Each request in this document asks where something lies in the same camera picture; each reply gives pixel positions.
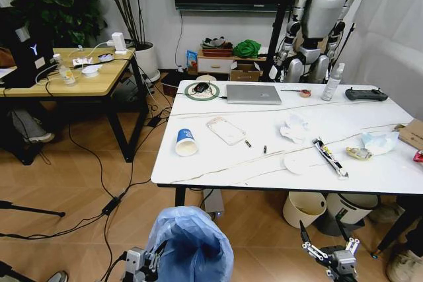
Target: white table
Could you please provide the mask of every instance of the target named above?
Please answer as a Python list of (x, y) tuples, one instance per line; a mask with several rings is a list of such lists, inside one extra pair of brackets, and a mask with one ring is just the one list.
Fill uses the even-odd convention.
[[(181, 82), (178, 92), (194, 81)], [(226, 84), (214, 82), (220, 96), (226, 96)], [(398, 141), (391, 152), (360, 161), (346, 154), (346, 147), (362, 147), (363, 132), (389, 132), (412, 117), (391, 99), (349, 101), (344, 92), (350, 85), (340, 85), (333, 99), (321, 99), (324, 85), (288, 83), (240, 83), (239, 85), (274, 85), (281, 105), (228, 104), (216, 98), (195, 101), (178, 94), (160, 146), (151, 180), (159, 186), (175, 187), (175, 204), (183, 205), (185, 189), (233, 188), (242, 190), (291, 190), (374, 194), (423, 194), (423, 166), (412, 160), (416, 149)], [(356, 89), (375, 87), (354, 85)], [(310, 98), (281, 89), (311, 89)], [(303, 144), (295, 144), (280, 135), (280, 126), (290, 113), (307, 119), (310, 130)], [(247, 132), (245, 142), (228, 146), (210, 131), (206, 123), (222, 116)], [(191, 157), (175, 153), (176, 136), (188, 128), (198, 144)], [(318, 153), (312, 140), (321, 137), (335, 158), (349, 173), (349, 180), (339, 180), (337, 173)], [(291, 173), (283, 164), (285, 156), (300, 157), (307, 172)]]

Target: spray bottle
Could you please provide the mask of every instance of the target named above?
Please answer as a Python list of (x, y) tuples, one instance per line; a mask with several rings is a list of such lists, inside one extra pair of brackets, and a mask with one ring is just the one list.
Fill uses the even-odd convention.
[(328, 83), (326, 84), (325, 90), (322, 94), (322, 99), (329, 101), (332, 99), (336, 88), (338, 87), (339, 83), (341, 82), (342, 73), (344, 72), (345, 63), (339, 63), (337, 69), (333, 69), (330, 72), (330, 77)]

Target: blue and white paper cup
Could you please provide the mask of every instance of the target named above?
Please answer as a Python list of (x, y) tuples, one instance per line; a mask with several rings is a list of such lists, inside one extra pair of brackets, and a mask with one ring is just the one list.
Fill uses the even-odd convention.
[(192, 136), (191, 130), (186, 128), (179, 130), (176, 140), (176, 153), (182, 157), (189, 157), (197, 152), (197, 150), (197, 144)]

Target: crumpled tissue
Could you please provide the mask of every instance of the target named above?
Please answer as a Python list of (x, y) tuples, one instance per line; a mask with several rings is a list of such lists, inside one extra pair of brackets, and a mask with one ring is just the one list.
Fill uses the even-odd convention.
[(290, 114), (285, 123), (280, 128), (280, 134), (294, 143), (302, 143), (307, 136), (309, 123), (297, 114)]
[(390, 132), (383, 135), (362, 133), (364, 147), (373, 155), (382, 155), (395, 148), (398, 143), (399, 132)]

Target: plastic bottle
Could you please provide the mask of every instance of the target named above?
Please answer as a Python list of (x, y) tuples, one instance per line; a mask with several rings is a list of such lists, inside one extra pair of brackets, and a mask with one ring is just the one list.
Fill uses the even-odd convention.
[(53, 55), (54, 60), (58, 64), (59, 74), (67, 86), (73, 86), (77, 83), (70, 68), (63, 64), (60, 54)]
[(322, 99), (329, 101), (332, 99), (336, 88), (338, 87), (339, 83), (341, 82), (342, 73), (344, 72), (345, 63), (339, 63), (337, 69), (333, 69), (330, 72), (330, 77), (328, 83), (326, 84), (325, 90), (322, 94)]

